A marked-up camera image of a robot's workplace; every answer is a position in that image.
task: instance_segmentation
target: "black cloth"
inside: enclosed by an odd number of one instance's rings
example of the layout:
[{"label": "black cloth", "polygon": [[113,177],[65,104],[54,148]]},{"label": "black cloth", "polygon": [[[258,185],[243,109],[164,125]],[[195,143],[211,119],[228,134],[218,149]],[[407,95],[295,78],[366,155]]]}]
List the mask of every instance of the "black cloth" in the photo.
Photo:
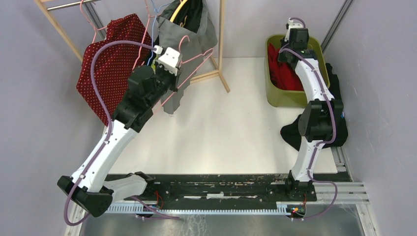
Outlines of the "black cloth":
[{"label": "black cloth", "polygon": [[[328,90],[331,92],[335,99],[342,100],[342,96],[340,94],[339,78],[337,75],[332,73],[333,67],[329,63],[326,63],[326,69],[328,72],[328,79],[330,80],[330,87]],[[287,142],[297,151],[299,151],[301,146],[301,135],[298,132],[298,120],[300,117],[301,115],[299,115],[292,124],[286,125],[281,129],[282,139],[284,139],[285,142]],[[341,147],[343,144],[345,144],[348,138],[348,128],[343,115],[337,124],[336,131],[336,139],[334,142],[331,144],[325,144],[323,148]]]},{"label": "black cloth", "polygon": [[[197,33],[198,28],[200,27],[202,13],[203,13],[203,1],[202,0],[188,0],[179,10],[173,23],[177,25],[180,25],[182,23],[183,24],[182,27],[186,28],[189,31]],[[159,45],[159,36],[155,39],[153,44]],[[153,57],[150,61],[155,60],[156,54],[149,52],[145,61],[147,62],[152,55]]]}]

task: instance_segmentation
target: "green bin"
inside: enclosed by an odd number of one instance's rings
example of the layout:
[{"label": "green bin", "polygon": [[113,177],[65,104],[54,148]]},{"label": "green bin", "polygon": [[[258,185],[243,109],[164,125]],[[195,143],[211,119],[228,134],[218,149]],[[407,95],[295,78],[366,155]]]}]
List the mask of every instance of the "green bin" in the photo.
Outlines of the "green bin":
[{"label": "green bin", "polygon": [[[274,86],[269,76],[269,64],[268,64],[268,45],[271,43],[275,48],[281,48],[281,38],[285,37],[283,34],[273,35],[267,40],[267,56],[265,57],[265,78],[266,78],[266,90],[267,100],[274,107],[302,107],[307,106],[307,98],[304,91],[291,91],[282,90]],[[326,70],[326,63],[323,58],[323,52],[320,48],[320,43],[317,39],[310,37],[308,41],[308,49],[313,49],[317,54],[319,61],[319,69],[322,74],[323,80],[325,81],[327,88],[330,87],[328,80],[328,74]]]}]

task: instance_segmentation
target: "red polka dot cloth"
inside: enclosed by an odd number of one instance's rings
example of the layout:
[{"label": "red polka dot cloth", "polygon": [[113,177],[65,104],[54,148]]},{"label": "red polka dot cloth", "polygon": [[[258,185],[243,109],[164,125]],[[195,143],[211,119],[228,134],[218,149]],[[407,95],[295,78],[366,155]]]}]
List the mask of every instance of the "red polka dot cloth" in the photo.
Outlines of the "red polka dot cloth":
[{"label": "red polka dot cloth", "polygon": [[[119,40],[141,42],[144,32],[145,27],[139,20],[139,17],[136,14],[128,15],[111,21],[107,26],[106,39],[90,44],[84,52],[77,90],[105,125],[108,123],[106,114],[95,95],[91,83],[91,61],[95,53],[105,44]],[[151,37],[146,33],[144,43],[151,45],[151,41]],[[137,65],[142,64],[149,52],[149,49],[142,48]],[[138,53],[139,46],[119,44],[103,51],[97,59],[94,67],[94,77],[98,91],[110,114],[113,114],[117,105],[123,99],[123,95],[127,90],[127,78],[132,73],[132,67],[138,57]]]}]

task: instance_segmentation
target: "gray wall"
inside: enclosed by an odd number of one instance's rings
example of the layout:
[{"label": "gray wall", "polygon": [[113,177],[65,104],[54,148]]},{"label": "gray wall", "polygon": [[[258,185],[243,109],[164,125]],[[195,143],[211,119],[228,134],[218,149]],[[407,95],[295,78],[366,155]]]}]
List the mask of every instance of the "gray wall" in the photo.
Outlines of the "gray wall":
[{"label": "gray wall", "polygon": [[[62,235],[65,195],[57,180],[85,160],[102,124],[75,89],[80,61],[35,3],[1,4],[0,232]],[[77,8],[57,12],[85,48],[93,33],[80,16]]]},{"label": "gray wall", "polygon": [[341,80],[344,150],[380,233],[415,235],[417,1],[357,0],[325,53]]},{"label": "gray wall", "polygon": [[[153,7],[147,0],[151,14]],[[343,0],[224,0],[224,57],[264,57],[265,42],[271,35],[285,34],[285,24],[289,17],[301,17],[308,24],[311,36],[320,42],[324,39],[328,28]],[[157,8],[172,0],[154,0]],[[213,24],[218,30],[219,0],[206,0]],[[136,13],[144,25],[148,14],[144,0],[102,0],[96,2],[95,9],[103,24],[110,20]]]}]

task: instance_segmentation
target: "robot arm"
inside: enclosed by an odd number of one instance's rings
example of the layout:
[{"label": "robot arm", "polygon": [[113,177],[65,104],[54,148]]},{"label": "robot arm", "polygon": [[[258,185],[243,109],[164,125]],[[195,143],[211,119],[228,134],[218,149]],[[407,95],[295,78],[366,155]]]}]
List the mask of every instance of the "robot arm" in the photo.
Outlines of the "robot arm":
[{"label": "robot arm", "polygon": [[288,21],[287,29],[286,37],[281,40],[281,45],[285,45],[285,48],[281,49],[278,61],[287,62],[292,66],[301,80],[308,101],[298,122],[298,131],[301,135],[300,150],[287,182],[290,189],[299,189],[300,183],[303,182],[312,185],[310,177],[313,176],[316,157],[325,142],[333,138],[332,127],[337,126],[340,120],[343,103],[341,100],[335,100],[326,87],[319,70],[317,56],[307,47],[308,29],[295,25],[291,20]]},{"label": "robot arm", "polygon": [[106,139],[110,132],[108,127],[87,160],[70,177],[59,179],[58,186],[67,195],[77,185],[71,199],[92,216],[102,215],[113,202],[141,195],[147,182],[152,180],[141,172],[114,181],[105,181],[105,178],[123,149],[153,115],[152,107],[168,90],[177,90],[180,61],[181,54],[167,48],[157,59],[155,72],[150,66],[136,68],[128,78],[128,90],[113,114],[110,138]]}]

